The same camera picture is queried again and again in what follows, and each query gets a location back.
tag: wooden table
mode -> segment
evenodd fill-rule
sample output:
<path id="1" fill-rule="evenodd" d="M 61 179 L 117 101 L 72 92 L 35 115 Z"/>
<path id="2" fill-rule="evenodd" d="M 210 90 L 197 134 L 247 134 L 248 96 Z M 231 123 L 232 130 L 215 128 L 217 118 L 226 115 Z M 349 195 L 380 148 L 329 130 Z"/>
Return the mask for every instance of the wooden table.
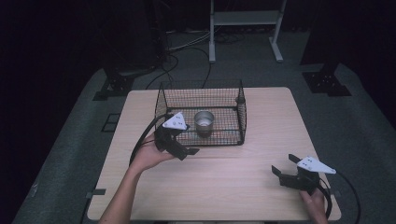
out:
<path id="1" fill-rule="evenodd" d="M 184 161 L 165 161 L 142 174 L 131 219 L 167 221 L 307 220 L 298 190 L 279 186 L 271 165 L 295 175 L 299 158 L 317 153 L 287 88 L 244 88 L 247 135 L 238 147 L 201 147 Z M 141 133 L 154 118 L 158 91 L 131 91 L 122 110 L 88 211 L 99 219 L 113 197 Z M 341 217 L 332 198 L 330 220 Z"/>

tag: hand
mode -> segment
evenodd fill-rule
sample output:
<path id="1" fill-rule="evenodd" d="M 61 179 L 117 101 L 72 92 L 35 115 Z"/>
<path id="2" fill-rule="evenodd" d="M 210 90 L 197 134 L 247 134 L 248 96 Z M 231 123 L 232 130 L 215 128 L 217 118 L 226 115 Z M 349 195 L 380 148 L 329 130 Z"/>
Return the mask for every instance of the hand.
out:
<path id="1" fill-rule="evenodd" d="M 308 215 L 315 224 L 329 223 L 324 209 L 324 196 L 319 189 L 315 189 L 312 195 L 309 195 L 306 191 L 300 191 L 300 195 L 304 201 Z"/>
<path id="2" fill-rule="evenodd" d="M 130 168 L 141 173 L 158 165 L 162 161 L 168 161 L 173 158 L 174 156 L 172 154 L 161 152 L 157 149 L 154 143 L 154 133 L 152 133 L 143 141 L 142 147 L 137 151 Z"/>

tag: person's left hand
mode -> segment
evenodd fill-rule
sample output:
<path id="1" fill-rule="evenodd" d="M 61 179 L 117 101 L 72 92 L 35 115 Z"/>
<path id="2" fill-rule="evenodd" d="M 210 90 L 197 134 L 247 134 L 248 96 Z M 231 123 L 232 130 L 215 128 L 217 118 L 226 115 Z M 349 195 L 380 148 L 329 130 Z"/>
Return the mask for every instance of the person's left hand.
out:
<path id="1" fill-rule="evenodd" d="M 142 147 L 137 151 L 130 168 L 136 169 L 137 172 L 143 172 L 162 161 L 168 161 L 173 158 L 172 154 L 161 152 L 157 149 L 154 143 L 154 133 L 152 133 L 143 141 Z"/>

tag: dark background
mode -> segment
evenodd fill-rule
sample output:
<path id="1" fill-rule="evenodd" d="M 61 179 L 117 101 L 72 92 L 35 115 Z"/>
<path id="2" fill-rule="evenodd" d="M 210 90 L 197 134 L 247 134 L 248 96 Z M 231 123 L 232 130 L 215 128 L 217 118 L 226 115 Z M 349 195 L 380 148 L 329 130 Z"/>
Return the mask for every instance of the dark background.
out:
<path id="1" fill-rule="evenodd" d="M 161 15 L 154 13 L 159 6 Z M 10 222 L 32 186 L 80 92 L 104 64 L 161 63 L 165 30 L 207 29 L 209 2 L 127 0 L 1 1 L 0 222 Z M 361 79 L 396 124 L 396 3 L 289 0 L 284 32 L 311 36 L 302 64 L 331 53 Z M 274 1 L 217 0 L 217 10 L 273 9 Z"/>

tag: white shelf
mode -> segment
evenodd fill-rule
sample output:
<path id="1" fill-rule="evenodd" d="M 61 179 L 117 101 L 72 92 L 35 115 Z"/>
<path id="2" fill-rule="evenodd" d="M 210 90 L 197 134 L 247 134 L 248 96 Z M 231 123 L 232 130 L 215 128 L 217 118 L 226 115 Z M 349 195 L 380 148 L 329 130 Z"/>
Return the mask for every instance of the white shelf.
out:
<path id="1" fill-rule="evenodd" d="M 276 24 L 278 14 L 278 10 L 215 12 L 214 25 Z"/>

